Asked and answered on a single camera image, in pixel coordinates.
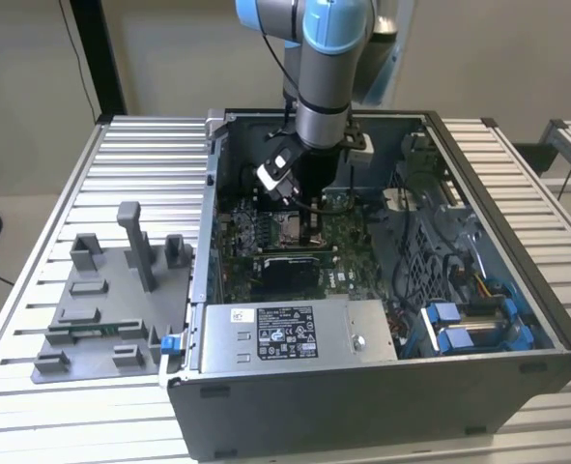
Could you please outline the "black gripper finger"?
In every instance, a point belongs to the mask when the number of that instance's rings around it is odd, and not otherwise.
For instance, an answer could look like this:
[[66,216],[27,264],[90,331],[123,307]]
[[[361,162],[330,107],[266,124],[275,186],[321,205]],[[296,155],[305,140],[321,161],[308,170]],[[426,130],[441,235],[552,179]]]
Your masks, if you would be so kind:
[[320,206],[317,200],[301,206],[301,242],[303,244],[321,241],[322,217],[311,212],[311,209],[318,210]]

